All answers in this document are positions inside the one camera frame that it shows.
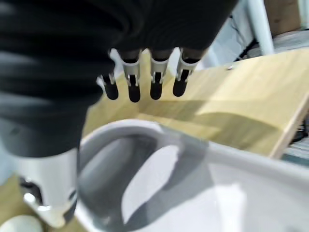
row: wooden board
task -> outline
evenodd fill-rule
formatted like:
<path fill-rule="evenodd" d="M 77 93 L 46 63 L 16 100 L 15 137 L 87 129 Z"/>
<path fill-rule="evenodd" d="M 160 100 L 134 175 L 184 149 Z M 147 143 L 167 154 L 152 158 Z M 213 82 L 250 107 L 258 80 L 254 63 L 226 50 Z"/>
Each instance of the wooden board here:
<path fill-rule="evenodd" d="M 139 103 L 131 103 L 123 76 L 119 99 L 106 96 L 89 112 L 84 135 L 124 118 L 158 121 L 203 140 L 280 157 L 309 108 L 309 50 L 244 60 L 233 70 L 217 67 L 194 73 L 181 98 L 172 95 L 174 77 L 167 74 L 162 98 L 149 96 L 149 55 L 141 62 Z M 0 186 L 0 225 L 21 214 L 33 215 L 23 202 L 16 177 Z M 85 232 L 75 219 L 61 230 Z"/>
<path fill-rule="evenodd" d="M 298 0 L 264 0 L 273 36 L 301 27 Z"/>

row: robotic hand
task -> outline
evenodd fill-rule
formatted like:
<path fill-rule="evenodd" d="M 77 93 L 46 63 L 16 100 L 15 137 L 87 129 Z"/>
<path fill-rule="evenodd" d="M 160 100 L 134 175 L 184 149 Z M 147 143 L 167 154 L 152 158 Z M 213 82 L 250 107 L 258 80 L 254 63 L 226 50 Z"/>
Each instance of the robotic hand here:
<path fill-rule="evenodd" d="M 139 54 L 151 51 L 159 99 L 169 56 L 181 49 L 173 88 L 189 75 L 237 0 L 4 0 L 0 2 L 0 152 L 20 177 L 24 201 L 52 227 L 73 217 L 78 151 L 88 107 L 102 89 L 118 97 L 109 58 L 122 58 L 132 102 L 140 99 Z"/>

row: black fabric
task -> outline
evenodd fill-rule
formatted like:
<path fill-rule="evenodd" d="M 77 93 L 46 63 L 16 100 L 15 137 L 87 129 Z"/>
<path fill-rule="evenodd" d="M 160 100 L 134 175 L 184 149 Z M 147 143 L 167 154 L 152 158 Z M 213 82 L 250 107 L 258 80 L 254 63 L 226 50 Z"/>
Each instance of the black fabric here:
<path fill-rule="evenodd" d="M 205 49 L 236 3 L 2 0 L 0 123 L 6 128 L 0 128 L 2 143 L 15 155 L 33 157 L 77 146 L 86 109 L 102 94 L 96 78 L 114 68 L 108 57 L 111 48 Z M 10 130 L 18 131 L 18 136 Z M 46 154 L 41 153 L 44 146 Z"/>

